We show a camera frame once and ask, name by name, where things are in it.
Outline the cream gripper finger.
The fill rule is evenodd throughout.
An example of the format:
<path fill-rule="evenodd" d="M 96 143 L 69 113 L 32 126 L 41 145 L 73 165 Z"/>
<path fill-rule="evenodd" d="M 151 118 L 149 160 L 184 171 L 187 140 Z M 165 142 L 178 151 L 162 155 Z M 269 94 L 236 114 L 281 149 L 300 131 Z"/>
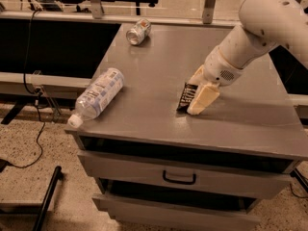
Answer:
<path fill-rule="evenodd" d="M 206 80 L 203 75 L 203 65 L 201 65 L 194 73 L 194 75 L 190 78 L 188 84 L 194 87 L 204 86 L 206 84 Z"/>
<path fill-rule="evenodd" d="M 192 100 L 187 112 L 197 116 L 201 114 L 219 97 L 218 85 L 206 84 L 197 88 L 194 99 Z"/>

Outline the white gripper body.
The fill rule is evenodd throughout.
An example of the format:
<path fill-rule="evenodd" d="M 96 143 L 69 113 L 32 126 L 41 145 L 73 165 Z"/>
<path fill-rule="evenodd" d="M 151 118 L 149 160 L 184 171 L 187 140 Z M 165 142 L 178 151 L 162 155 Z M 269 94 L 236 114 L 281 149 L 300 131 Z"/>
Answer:
<path fill-rule="evenodd" d="M 207 56 L 203 65 L 203 75 L 207 81 L 219 83 L 222 87 L 232 85 L 243 74 L 241 69 L 237 69 L 227 62 L 216 46 Z"/>

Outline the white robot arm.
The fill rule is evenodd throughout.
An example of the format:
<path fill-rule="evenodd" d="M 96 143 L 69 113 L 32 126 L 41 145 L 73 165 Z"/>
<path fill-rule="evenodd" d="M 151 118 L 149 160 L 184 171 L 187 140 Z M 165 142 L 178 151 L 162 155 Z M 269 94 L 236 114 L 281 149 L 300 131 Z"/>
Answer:
<path fill-rule="evenodd" d="M 217 45 L 186 84 L 187 112 L 202 113 L 255 59 L 280 45 L 308 65 L 308 16 L 296 0 L 242 0 L 240 23 Z"/>

